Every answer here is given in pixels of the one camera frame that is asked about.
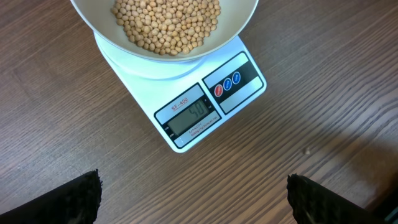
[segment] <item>scale display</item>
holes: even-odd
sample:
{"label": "scale display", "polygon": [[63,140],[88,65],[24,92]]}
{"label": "scale display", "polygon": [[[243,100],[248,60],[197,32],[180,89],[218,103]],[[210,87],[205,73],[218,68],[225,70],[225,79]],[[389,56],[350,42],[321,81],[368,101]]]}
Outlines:
{"label": "scale display", "polygon": [[209,110],[203,100],[198,100],[174,119],[169,121],[168,126],[175,135],[179,136],[191,125],[208,115],[208,113]]}

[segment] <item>red button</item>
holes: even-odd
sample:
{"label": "red button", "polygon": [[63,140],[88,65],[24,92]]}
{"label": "red button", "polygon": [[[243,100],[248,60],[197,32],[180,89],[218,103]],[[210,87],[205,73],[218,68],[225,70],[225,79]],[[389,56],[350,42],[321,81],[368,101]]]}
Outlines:
{"label": "red button", "polygon": [[214,89],[214,95],[220,97],[223,94],[223,91],[224,91],[223,86],[221,84],[218,84]]}

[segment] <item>button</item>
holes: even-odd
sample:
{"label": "button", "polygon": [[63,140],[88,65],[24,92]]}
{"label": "button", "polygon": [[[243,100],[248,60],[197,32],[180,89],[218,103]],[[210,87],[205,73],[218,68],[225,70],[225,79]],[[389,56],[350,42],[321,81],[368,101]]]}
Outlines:
{"label": "button", "polygon": [[232,82],[236,85],[241,81],[241,74],[239,72],[235,72],[232,76]]}
{"label": "button", "polygon": [[224,80],[224,90],[228,91],[232,87],[232,81],[230,78]]}
{"label": "button", "polygon": [[223,94],[223,86],[221,84],[218,84],[214,89],[214,95],[220,97],[222,94]]}

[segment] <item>wooden floor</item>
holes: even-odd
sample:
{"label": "wooden floor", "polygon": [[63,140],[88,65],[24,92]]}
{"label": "wooden floor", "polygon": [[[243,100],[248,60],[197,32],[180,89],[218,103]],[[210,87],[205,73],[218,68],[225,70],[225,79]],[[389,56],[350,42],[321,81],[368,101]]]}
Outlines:
{"label": "wooden floor", "polygon": [[0,1],[0,213],[95,168],[96,223],[295,223],[294,173],[372,209],[398,174],[398,1],[260,0],[240,37],[267,91],[176,154],[69,1]]}

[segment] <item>digital kitchen scale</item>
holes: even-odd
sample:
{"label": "digital kitchen scale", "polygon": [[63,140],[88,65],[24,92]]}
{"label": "digital kitchen scale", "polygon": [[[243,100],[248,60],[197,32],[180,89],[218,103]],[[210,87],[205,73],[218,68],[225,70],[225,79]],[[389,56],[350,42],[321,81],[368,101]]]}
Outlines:
{"label": "digital kitchen scale", "polygon": [[95,39],[106,61],[175,152],[189,150],[267,88],[239,37],[198,60],[174,63],[139,58],[97,34]]}

